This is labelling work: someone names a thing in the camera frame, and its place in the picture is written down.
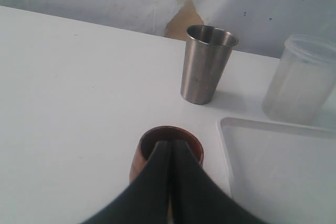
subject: metal tumbler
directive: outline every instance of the metal tumbler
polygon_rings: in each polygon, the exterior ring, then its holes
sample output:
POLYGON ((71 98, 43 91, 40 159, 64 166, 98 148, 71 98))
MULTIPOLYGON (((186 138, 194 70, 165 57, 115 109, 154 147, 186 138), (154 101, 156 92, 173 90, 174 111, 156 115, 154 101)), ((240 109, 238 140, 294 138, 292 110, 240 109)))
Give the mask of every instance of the metal tumbler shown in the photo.
POLYGON ((238 39, 222 29, 194 25, 187 29, 181 95, 188 102, 211 102, 238 39))

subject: white table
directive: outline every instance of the white table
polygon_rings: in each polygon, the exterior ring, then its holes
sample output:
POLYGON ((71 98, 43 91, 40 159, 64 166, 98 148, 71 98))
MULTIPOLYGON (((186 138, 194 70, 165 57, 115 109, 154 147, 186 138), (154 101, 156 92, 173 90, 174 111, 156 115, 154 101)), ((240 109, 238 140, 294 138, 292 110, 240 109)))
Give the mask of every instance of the white table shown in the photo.
POLYGON ((185 42, 0 7, 0 223, 79 223, 128 185, 141 135, 195 134, 229 193, 216 121, 266 120, 278 59, 234 51, 214 100, 180 95, 185 42))

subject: plastic tray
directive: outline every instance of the plastic tray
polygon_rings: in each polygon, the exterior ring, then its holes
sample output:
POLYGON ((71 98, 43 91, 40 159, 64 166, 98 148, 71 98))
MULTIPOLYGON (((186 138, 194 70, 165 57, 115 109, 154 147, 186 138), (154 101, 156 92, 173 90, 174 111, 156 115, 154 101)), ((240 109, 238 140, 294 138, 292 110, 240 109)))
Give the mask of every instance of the plastic tray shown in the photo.
POLYGON ((232 198, 270 223, 336 223, 336 132, 224 118, 232 198))

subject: black object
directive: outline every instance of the black object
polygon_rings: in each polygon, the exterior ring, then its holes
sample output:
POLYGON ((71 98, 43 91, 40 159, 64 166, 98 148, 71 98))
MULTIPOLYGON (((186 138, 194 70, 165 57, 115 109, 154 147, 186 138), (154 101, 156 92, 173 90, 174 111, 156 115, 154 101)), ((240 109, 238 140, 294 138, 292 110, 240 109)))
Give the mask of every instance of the black object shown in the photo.
POLYGON ((83 224, 167 224, 171 149, 170 142, 158 142, 133 183, 83 224))
POLYGON ((171 200, 175 224, 265 223, 214 184, 185 141, 173 142, 171 163, 171 200))

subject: clear plastic container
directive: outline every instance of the clear plastic container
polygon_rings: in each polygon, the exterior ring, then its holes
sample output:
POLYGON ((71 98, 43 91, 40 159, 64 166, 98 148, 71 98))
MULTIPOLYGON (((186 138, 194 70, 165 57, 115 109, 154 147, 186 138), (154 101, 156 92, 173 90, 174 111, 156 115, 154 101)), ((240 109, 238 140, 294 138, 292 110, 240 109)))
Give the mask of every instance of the clear plastic container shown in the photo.
POLYGON ((336 81, 336 44, 291 35, 262 103, 275 121, 309 124, 330 95, 336 81))

